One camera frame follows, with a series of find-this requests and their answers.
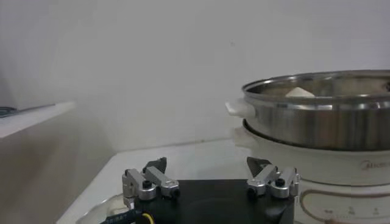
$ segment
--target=metal clamp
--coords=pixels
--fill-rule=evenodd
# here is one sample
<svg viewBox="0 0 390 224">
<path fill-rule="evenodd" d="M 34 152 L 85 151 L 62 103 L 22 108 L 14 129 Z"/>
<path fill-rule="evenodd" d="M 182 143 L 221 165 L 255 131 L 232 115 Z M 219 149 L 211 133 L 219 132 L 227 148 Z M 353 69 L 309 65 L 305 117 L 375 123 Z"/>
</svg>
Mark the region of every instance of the metal clamp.
<svg viewBox="0 0 390 224">
<path fill-rule="evenodd" d="M 162 196 L 169 198 L 178 198 L 180 196 L 179 182 L 168 178 L 156 167 L 147 167 L 145 177 L 160 187 Z"/>
<path fill-rule="evenodd" d="M 145 179 L 136 169 L 125 171 L 122 175 L 122 186 L 124 199 L 138 196 L 140 200 L 151 200 L 156 197 L 156 185 Z"/>
<path fill-rule="evenodd" d="M 278 168 L 274 165 L 267 165 L 264 169 L 253 179 L 247 180 L 248 194 L 251 196 L 261 196 L 266 193 L 268 182 L 277 177 Z"/>
<path fill-rule="evenodd" d="M 300 176 L 293 167 L 285 168 L 280 176 L 271 183 L 271 194 L 276 198 L 288 198 L 298 195 Z"/>
</svg>

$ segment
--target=black knob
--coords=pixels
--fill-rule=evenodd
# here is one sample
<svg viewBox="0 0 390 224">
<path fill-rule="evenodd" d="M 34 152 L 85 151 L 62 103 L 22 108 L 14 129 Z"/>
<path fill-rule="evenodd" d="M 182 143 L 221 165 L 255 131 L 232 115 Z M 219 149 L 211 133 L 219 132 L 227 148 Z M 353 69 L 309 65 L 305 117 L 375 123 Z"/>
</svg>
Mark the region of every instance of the black knob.
<svg viewBox="0 0 390 224">
<path fill-rule="evenodd" d="M 152 182 L 150 182 L 149 180 L 144 180 L 142 182 L 142 188 L 143 189 L 149 189 L 152 187 Z"/>
<path fill-rule="evenodd" d="M 275 185 L 277 187 L 283 187 L 285 185 L 285 181 L 283 179 L 279 178 L 279 179 L 275 180 Z"/>
<path fill-rule="evenodd" d="M 171 191 L 172 198 L 178 198 L 178 197 L 180 197 L 180 194 L 181 194 L 181 192 L 180 192 L 180 189 L 178 189 L 178 188 Z"/>
</svg>

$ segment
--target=white countertop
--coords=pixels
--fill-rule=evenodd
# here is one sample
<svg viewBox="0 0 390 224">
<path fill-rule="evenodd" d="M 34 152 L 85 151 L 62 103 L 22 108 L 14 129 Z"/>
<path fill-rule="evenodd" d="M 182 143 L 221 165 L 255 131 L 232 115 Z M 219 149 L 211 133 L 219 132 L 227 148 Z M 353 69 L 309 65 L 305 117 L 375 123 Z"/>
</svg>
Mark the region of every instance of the white countertop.
<svg viewBox="0 0 390 224">
<path fill-rule="evenodd" d="M 167 157 L 167 176 L 185 179 L 248 178 L 248 150 L 236 148 L 231 139 L 142 149 L 116 154 L 78 196 L 57 223 L 75 223 L 92 207 L 122 192 L 125 169 L 141 170 L 148 161 Z"/>
</svg>

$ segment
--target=black cable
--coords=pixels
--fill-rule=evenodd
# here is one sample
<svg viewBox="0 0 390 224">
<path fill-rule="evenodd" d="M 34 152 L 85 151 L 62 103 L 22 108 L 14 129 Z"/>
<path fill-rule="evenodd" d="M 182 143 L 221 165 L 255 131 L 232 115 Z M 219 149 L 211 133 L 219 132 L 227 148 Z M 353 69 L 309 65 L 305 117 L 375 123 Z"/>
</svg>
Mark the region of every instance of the black cable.
<svg viewBox="0 0 390 224">
<path fill-rule="evenodd" d="M 118 215 L 108 216 L 101 224 L 129 224 L 135 222 L 141 216 L 142 212 L 140 210 L 133 209 Z"/>
</svg>

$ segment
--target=yellow cable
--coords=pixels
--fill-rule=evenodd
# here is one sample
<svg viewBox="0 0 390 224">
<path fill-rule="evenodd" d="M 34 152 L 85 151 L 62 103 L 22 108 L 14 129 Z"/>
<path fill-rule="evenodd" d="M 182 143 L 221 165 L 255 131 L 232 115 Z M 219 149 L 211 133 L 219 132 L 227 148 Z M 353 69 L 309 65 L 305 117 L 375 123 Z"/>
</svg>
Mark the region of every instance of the yellow cable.
<svg viewBox="0 0 390 224">
<path fill-rule="evenodd" d="M 142 216 L 147 218 L 150 224 L 154 224 L 154 220 L 151 215 L 149 215 L 148 213 L 142 213 Z"/>
</svg>

